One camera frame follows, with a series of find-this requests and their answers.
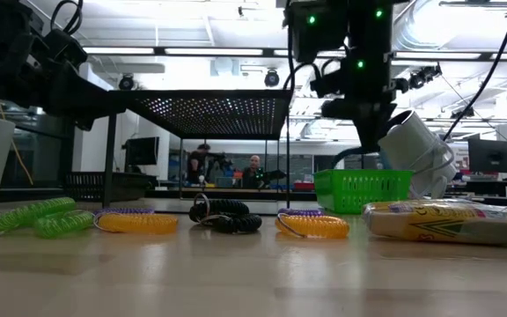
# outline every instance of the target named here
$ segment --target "computer monitor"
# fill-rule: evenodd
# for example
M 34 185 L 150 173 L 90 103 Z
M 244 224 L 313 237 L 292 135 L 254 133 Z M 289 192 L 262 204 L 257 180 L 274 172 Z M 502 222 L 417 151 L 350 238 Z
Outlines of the computer monitor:
M 158 163 L 159 137 L 142 137 L 127 140 L 126 165 L 146 166 Z
M 507 173 L 507 142 L 469 139 L 468 160 L 471 172 Z

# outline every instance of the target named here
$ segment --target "green coiled keychain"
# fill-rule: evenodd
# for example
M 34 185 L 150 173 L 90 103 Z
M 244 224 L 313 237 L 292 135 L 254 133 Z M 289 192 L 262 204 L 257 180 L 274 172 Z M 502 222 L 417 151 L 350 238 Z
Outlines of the green coiled keychain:
M 63 214 L 68 211 L 73 211 L 75 208 L 76 202 L 67 197 L 49 199 L 44 202 L 19 207 L 15 210 L 0 214 L 0 234 L 21 226 L 31 226 L 38 218 L 58 213 Z
M 89 211 L 72 211 L 42 217 L 34 222 L 34 233 L 44 239 L 55 239 L 66 233 L 82 231 L 93 225 Z

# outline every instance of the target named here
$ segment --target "green plastic basket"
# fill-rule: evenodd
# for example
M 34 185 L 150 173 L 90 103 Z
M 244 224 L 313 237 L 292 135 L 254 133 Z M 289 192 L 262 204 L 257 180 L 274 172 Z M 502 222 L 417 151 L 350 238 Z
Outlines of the green plastic basket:
M 326 170 L 314 175 L 318 204 L 341 214 L 361 214 L 367 203 L 408 199 L 412 171 Z

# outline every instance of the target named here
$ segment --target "black coiled keychain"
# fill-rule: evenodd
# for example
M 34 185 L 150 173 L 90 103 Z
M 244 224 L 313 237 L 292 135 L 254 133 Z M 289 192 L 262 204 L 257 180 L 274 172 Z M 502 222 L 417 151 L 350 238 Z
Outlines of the black coiled keychain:
M 204 199 L 204 203 L 197 203 L 199 197 Z M 203 193 L 195 196 L 189 218 L 201 225 L 212 226 L 216 231 L 223 233 L 256 232 L 262 223 L 261 217 L 251 215 L 249 208 L 243 202 L 227 199 L 210 201 Z

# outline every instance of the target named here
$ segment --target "man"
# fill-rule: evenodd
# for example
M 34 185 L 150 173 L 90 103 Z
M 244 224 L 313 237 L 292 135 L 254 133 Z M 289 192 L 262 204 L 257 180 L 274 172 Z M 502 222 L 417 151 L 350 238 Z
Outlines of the man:
M 260 180 L 255 178 L 255 174 L 260 169 L 260 157 L 253 155 L 250 158 L 250 166 L 244 169 L 242 174 L 242 188 L 258 188 Z
M 209 153 L 210 146 L 201 144 L 197 146 L 197 150 L 191 152 L 187 158 L 187 181 L 192 184 L 199 184 L 199 176 L 204 168 L 204 160 Z

